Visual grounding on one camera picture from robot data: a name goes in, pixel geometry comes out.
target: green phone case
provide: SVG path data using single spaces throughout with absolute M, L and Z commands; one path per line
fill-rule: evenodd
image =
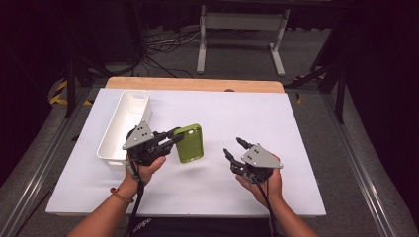
M 184 133 L 183 140 L 176 143 L 181 163 L 188 163 L 204 156 L 203 132 L 199 124 L 192 124 L 174 131 Z

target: wrist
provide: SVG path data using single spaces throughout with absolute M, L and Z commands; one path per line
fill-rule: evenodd
M 286 201 L 282 197 L 270 197 L 269 203 L 271 208 L 282 208 L 287 205 Z
M 119 194 L 126 198 L 133 198 L 136 195 L 138 182 L 124 179 L 119 186 Z

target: bracelet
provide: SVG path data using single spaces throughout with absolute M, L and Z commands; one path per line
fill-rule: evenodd
M 117 198 L 119 198 L 119 199 L 121 199 L 121 200 L 123 200 L 123 201 L 125 201 L 125 202 L 127 202 L 127 203 L 133 203 L 133 199 L 131 198 L 131 199 L 129 199 L 129 198 L 126 198 L 126 197 L 122 197 L 122 196 L 120 196 L 119 194 L 118 194 L 118 191 L 119 191 L 120 189 L 115 189 L 115 188 L 111 188 L 110 189 L 110 192 L 113 194 L 113 195 L 115 195 Z

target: wooden edge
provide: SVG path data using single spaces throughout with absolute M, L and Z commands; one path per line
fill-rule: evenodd
M 108 80 L 105 88 L 172 91 L 285 92 L 283 85 L 277 81 L 151 77 L 112 77 Z

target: white plastic tray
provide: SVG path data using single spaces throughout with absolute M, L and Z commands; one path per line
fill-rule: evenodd
M 97 155 L 111 169 L 125 168 L 126 151 L 123 145 L 130 130 L 142 120 L 147 123 L 151 117 L 148 91 L 126 90 L 120 96 L 108 128 L 99 145 Z

